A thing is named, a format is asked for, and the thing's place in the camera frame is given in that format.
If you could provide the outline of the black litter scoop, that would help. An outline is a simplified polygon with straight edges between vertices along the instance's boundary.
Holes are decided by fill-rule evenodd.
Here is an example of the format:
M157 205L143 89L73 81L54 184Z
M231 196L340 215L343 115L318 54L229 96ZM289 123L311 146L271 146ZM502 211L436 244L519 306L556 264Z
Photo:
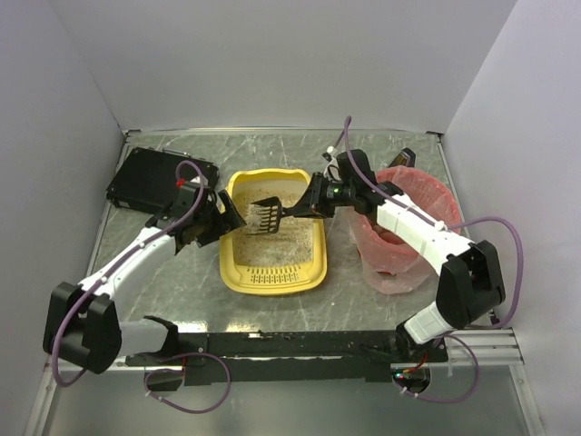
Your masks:
M252 202L247 207L246 233L248 235L275 234L281 220L292 216L292 209L282 205L278 196Z

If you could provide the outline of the yellow litter box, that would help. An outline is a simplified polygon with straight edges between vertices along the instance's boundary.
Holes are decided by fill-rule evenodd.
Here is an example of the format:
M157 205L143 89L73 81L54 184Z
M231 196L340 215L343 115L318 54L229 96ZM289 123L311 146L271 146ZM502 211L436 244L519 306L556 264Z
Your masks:
M297 192L306 191L310 176L301 169L268 168L239 171L228 182L226 191L237 193L258 188ZM252 267L234 261L232 234L220 239L220 271L223 282L233 291L259 296L304 292L320 285L327 275L327 245L324 222L312 220L312 258L310 262L288 266Z

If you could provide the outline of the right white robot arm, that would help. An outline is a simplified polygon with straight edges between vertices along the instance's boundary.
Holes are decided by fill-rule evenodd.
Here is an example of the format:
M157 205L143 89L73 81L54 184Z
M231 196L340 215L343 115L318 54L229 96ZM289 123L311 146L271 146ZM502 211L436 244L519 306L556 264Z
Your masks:
M506 298L497 249L475 243L424 212L394 183L379 184L360 149L337 155L339 177L315 173L303 196L277 218L330 218L350 207L395 234L438 275L435 299L402 322L400 333L423 345L446 332L468 327Z

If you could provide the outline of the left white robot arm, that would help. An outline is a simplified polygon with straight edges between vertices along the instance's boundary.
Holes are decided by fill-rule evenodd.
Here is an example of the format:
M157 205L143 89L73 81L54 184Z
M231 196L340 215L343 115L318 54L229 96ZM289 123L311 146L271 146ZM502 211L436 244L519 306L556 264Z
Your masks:
M176 324L153 315L124 316L150 274L193 243L216 243L246 222L231 197L190 181L151 216L137 237L97 272L77 284L61 282L51 293L43 348L51 365L69 362L100 374L123 356L171 358L180 348Z

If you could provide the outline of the cat litter pellets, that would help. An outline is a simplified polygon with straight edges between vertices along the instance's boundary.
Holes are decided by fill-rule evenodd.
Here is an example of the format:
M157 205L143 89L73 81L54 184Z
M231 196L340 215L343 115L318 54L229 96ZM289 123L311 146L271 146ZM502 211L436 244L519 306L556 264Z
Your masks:
M253 202L263 198L278 196L284 207L290 207L299 200L299 194L292 191L255 189L234 195L233 202L241 213L246 226L232 234L234 261L239 265L252 267L288 266L307 263L312 258L312 220L285 218L275 234L256 234L259 218Z

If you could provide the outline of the black flat box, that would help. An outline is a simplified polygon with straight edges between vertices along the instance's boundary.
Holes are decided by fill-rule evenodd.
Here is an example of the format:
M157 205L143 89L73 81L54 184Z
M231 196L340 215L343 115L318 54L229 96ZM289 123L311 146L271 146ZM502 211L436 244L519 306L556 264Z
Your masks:
M155 214L175 198L178 191L176 167L183 161L196 164L206 184L211 188L216 186L220 173L215 163L192 158L183 152L136 147L109 183L106 199L117 208Z

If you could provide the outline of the black metronome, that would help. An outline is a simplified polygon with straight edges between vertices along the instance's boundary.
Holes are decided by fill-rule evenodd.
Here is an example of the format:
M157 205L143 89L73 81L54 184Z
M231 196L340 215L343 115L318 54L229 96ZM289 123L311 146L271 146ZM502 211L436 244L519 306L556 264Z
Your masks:
M404 166L413 168L416 164L416 154L408 147L399 151L396 157L390 162L389 168Z

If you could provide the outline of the red basket with bag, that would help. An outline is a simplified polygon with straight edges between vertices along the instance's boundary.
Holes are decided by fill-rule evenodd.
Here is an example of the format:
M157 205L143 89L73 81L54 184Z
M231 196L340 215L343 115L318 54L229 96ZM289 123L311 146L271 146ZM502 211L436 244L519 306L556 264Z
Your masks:
M392 182L423 211L447 224L460 222L452 192L434 176L416 168L396 166L377 172L379 183ZM345 221L361 259L363 278L385 294L411 292L434 274L431 266L395 234L348 209Z

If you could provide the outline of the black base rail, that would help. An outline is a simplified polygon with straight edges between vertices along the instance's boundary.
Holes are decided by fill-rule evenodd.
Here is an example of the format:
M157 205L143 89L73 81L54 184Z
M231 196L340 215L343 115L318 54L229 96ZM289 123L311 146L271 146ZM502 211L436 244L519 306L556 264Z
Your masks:
M184 369L187 386L224 380L223 368L206 352L224 361L234 382L294 382L362 379L390 382L390 370L420 362L444 363L446 346L413 345L396 331L338 332L187 332L180 335L177 358L137 354L128 367Z

